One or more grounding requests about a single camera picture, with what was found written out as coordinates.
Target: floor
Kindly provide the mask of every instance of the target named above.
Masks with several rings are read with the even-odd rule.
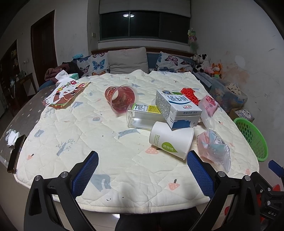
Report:
[[[9,111],[0,118],[0,134],[2,134],[13,116]],[[26,201],[29,194],[29,189],[16,182],[13,174],[7,173],[7,169],[0,163],[0,205],[2,206],[7,217],[13,223],[18,231],[23,231],[24,227],[24,213],[26,207]],[[225,203],[221,215],[219,216],[213,229],[220,227],[224,219],[224,210],[229,206],[231,196],[228,197]],[[66,215],[60,203],[55,202],[57,211],[61,218],[64,227],[68,230],[73,230],[68,222]],[[197,209],[201,213],[206,204],[197,206]],[[111,213],[96,213],[90,211],[83,211],[90,223],[95,227],[97,231],[114,231],[115,225],[119,219],[119,214]]]

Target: cartoon packaging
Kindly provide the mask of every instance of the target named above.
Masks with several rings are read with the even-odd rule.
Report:
[[[76,94],[84,89],[89,82],[80,82],[80,80],[62,81],[61,84],[49,95],[42,103],[46,107],[63,108]]]

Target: cow plush toy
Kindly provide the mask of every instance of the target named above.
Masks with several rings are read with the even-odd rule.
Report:
[[[194,55],[191,57],[191,59],[196,62],[195,68],[193,68],[194,73],[198,71],[204,72],[204,69],[210,66],[207,54]]]

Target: red plastic cup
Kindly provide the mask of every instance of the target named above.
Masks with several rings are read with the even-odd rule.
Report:
[[[106,89],[105,97],[111,109],[118,115],[126,113],[130,104],[138,102],[136,89],[129,85],[111,86]]]

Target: quilted mattress cover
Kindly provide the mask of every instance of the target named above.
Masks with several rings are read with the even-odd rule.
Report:
[[[156,89],[191,87],[201,99],[208,93],[191,73],[136,70],[130,74],[84,77],[91,83],[66,108],[46,107],[21,150],[15,179],[30,188],[36,175],[57,177],[82,162],[94,150],[99,165],[83,194],[76,198],[82,209],[108,213],[157,213],[187,209],[209,201],[195,181],[186,160],[157,150],[150,132],[131,129],[126,116],[117,117],[104,92],[109,86],[132,85],[139,101],[151,104]],[[251,147],[228,115],[218,108],[215,131],[231,150],[230,177],[242,178],[259,171]],[[191,150],[197,149],[195,127]]]

